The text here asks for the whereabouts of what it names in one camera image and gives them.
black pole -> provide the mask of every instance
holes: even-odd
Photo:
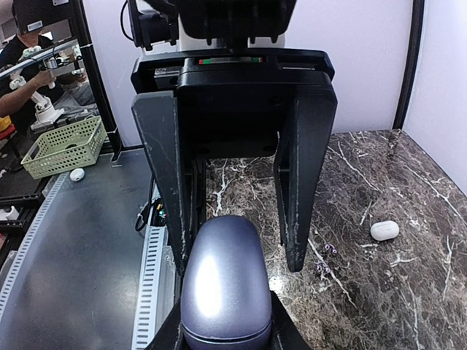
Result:
[[[115,158],[117,158],[123,147],[122,139],[118,132],[117,123],[115,122],[110,108],[104,82],[102,81],[101,72],[99,71],[99,65],[97,64],[84,5],[82,4],[82,0],[73,0],[71,1],[71,5],[73,14],[70,21],[72,32],[80,43],[81,55],[88,73],[89,83],[92,88],[97,107],[101,113],[102,122],[107,130],[112,151],[115,154]]]
[[[423,13],[425,0],[413,0],[412,27],[410,28],[409,50],[407,52],[406,69],[402,81],[399,104],[395,112],[393,129],[402,129],[409,108],[410,96],[414,87],[415,72],[417,71],[420,43],[422,41]]]

white label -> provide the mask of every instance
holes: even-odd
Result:
[[[42,24],[42,21],[34,22],[28,25],[28,31],[35,31],[39,28],[42,28],[44,25]]]
[[[70,2],[70,0],[53,0],[52,3],[53,3],[53,6],[59,6],[59,5],[63,5],[63,4],[68,4]]]

marble table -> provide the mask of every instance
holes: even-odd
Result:
[[[279,244],[272,163],[213,161],[208,212],[255,224],[270,287],[312,349],[467,349],[467,200],[413,140],[331,137],[300,273]],[[389,219],[399,237],[374,241],[371,225]],[[315,264],[326,243],[338,254],[324,257],[324,276]]]

glossy purple object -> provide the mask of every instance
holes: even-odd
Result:
[[[262,349],[271,332],[271,294],[260,239],[243,217],[200,229],[183,282],[181,317],[192,350]]]

black shirt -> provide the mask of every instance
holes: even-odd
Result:
[[[39,36],[39,46],[42,49],[46,49],[53,45],[52,41],[46,38],[45,36]],[[13,66],[18,63],[18,60],[23,55],[23,51],[26,49],[26,46],[15,36],[11,42],[0,53],[0,68],[6,66],[7,64],[12,64]],[[30,79],[35,77],[39,73],[39,66],[33,64],[29,67],[24,68],[21,72],[21,75],[28,82]],[[10,83],[9,78],[4,78],[0,80],[0,98],[4,95],[11,93],[12,90],[9,88]],[[38,93],[47,96],[50,98],[54,104],[62,95],[63,90],[59,84],[56,84],[54,89],[49,89],[48,86],[41,87],[37,91]],[[36,120],[36,109],[34,102],[28,100],[26,104],[18,112],[10,115],[12,118],[13,124],[15,124],[16,130],[20,133],[26,134],[29,126]]]

